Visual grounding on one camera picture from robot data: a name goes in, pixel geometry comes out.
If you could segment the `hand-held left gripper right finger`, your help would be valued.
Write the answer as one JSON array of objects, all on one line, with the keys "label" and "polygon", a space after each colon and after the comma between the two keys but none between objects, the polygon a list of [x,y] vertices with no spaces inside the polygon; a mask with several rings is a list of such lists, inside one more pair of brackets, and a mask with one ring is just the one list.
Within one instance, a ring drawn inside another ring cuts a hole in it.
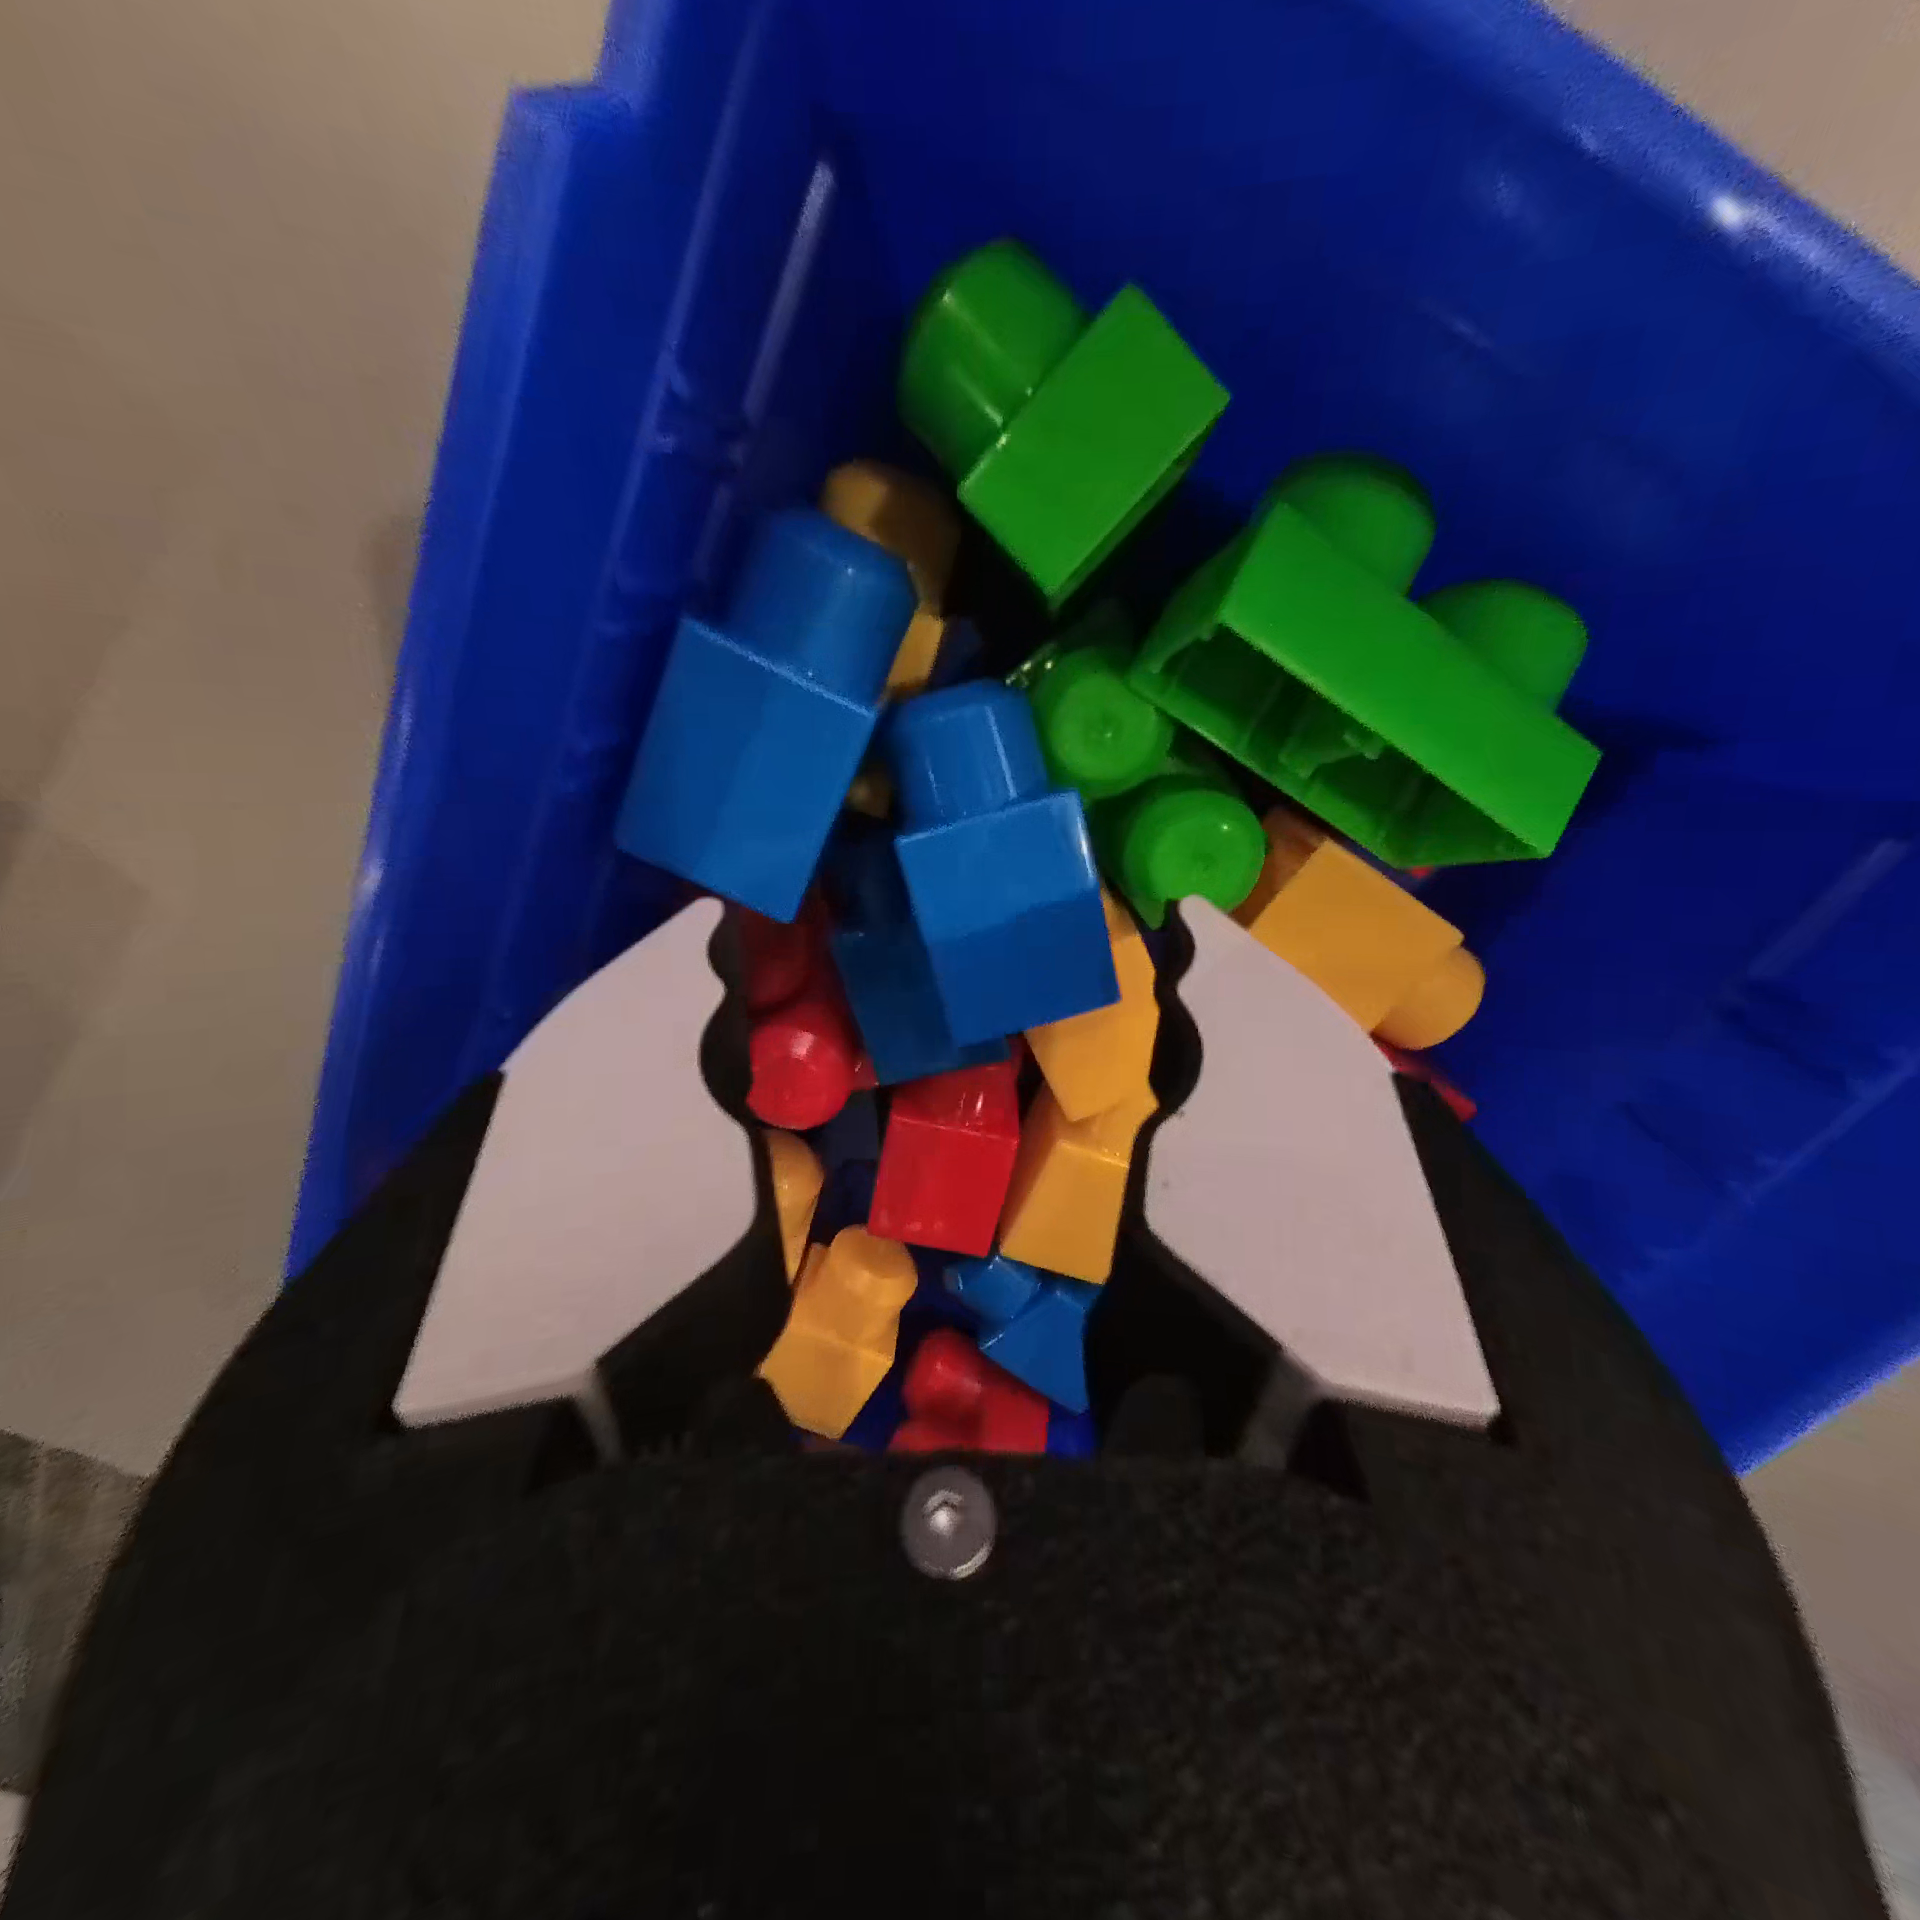
[{"label": "hand-held left gripper right finger", "polygon": [[1503,1393],[1397,1072],[1209,899],[1178,930],[1194,1082],[1146,1137],[1143,1229],[1250,1357],[1212,1433],[1294,1441],[1325,1402],[1489,1433]]}]

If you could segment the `pile of mixed toy blocks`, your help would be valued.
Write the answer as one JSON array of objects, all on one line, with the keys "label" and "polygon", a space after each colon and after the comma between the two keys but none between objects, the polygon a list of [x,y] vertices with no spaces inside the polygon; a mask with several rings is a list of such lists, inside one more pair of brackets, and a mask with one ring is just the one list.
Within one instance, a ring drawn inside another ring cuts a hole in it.
[{"label": "pile of mixed toy blocks", "polygon": [[1597,750],[1561,715],[1588,629],[1530,583],[1414,597],[1424,489],[1335,450],[1277,473],[1153,620],[1097,597],[1229,391],[1125,281],[1090,311],[1018,241],[955,253],[897,351],[897,417],[993,546],[1014,667],[1129,920],[1209,899],[1387,1054],[1482,997],[1405,876],[1542,861]]}]

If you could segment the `blue plastic storage bin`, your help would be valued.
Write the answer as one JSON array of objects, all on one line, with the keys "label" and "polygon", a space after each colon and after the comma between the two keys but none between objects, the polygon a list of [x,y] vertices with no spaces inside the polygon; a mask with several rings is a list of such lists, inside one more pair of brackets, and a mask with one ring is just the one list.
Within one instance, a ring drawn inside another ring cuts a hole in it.
[{"label": "blue plastic storage bin", "polygon": [[1447,891],[1450,1082],[1735,1470],[1902,1368],[1914,281],[1535,3],[611,3],[511,98],[288,1271],[659,920],[655,657],[732,514],[882,450],[909,306],[1002,236],[1229,387],[1184,563],[1376,450],[1428,583],[1588,620],[1588,802]]}]

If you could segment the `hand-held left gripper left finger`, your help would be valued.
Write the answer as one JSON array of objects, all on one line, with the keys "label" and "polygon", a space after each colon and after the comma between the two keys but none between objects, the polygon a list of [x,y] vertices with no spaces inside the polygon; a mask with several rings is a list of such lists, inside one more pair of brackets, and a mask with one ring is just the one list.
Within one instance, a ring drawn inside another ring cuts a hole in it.
[{"label": "hand-held left gripper left finger", "polygon": [[391,1415],[406,1429],[572,1402],[594,1441],[675,1441],[751,1379],[791,1315],[782,1229],[696,899],[498,1067]]}]

